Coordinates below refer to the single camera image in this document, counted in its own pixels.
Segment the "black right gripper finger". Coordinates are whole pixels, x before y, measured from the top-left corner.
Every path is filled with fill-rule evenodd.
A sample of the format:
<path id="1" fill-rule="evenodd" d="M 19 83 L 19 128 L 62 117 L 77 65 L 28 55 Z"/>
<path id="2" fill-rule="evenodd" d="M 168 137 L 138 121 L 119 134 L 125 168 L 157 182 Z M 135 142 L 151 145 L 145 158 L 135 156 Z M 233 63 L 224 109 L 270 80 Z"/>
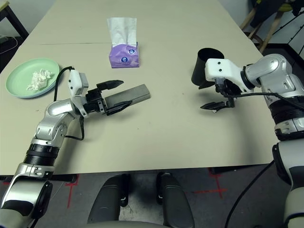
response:
<path id="1" fill-rule="evenodd" d="M 219 111 L 224 108 L 234 108 L 234 107 L 235 107 L 234 105 L 231 105 L 231 107 L 223 107 L 223 106 L 222 107 L 206 107 L 205 105 L 203 105 L 200 108 L 205 109 L 205 110 Z"/>
<path id="2" fill-rule="evenodd" d="M 221 101 L 221 102 L 210 102 L 205 104 L 206 107 L 231 107 L 231 103 L 229 101 Z"/>

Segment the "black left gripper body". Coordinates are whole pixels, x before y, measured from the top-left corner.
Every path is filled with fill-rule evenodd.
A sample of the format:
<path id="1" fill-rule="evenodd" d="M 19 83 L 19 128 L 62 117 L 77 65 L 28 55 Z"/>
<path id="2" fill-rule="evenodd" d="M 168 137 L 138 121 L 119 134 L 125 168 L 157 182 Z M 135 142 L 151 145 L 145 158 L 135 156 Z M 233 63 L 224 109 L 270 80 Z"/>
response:
<path id="1" fill-rule="evenodd" d="M 89 90 L 85 98 L 86 104 L 84 104 L 84 109 L 88 114 L 93 112 L 105 114 L 106 105 L 100 89 Z"/>

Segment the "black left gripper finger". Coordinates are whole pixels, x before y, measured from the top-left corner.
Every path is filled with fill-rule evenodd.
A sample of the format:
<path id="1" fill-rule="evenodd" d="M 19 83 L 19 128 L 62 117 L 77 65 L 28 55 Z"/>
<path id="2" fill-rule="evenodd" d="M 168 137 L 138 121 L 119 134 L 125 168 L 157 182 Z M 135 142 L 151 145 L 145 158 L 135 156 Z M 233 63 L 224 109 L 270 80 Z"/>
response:
<path id="1" fill-rule="evenodd" d="M 115 113 L 121 112 L 122 110 L 124 110 L 125 108 L 130 106 L 131 104 L 132 104 L 132 100 L 116 103 L 116 104 L 114 104 L 114 106 L 107 108 L 106 115 L 109 116 L 109 115 L 113 115 Z"/>
<path id="2" fill-rule="evenodd" d="M 124 83 L 124 81 L 122 81 L 122 80 L 109 80 L 109 81 L 105 81 L 105 82 L 97 84 L 96 87 L 100 91 L 110 90 L 110 89 L 120 86 L 123 83 Z"/>

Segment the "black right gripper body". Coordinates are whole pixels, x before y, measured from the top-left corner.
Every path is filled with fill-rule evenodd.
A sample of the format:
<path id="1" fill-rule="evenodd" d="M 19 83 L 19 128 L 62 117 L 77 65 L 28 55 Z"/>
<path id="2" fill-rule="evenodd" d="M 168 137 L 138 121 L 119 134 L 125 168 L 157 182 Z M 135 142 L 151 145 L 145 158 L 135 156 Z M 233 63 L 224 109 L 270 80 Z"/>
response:
<path id="1" fill-rule="evenodd" d="M 240 95 L 240 88 L 224 78 L 215 79 L 215 89 L 217 93 L 220 93 L 227 99 L 234 99 L 235 96 Z"/>

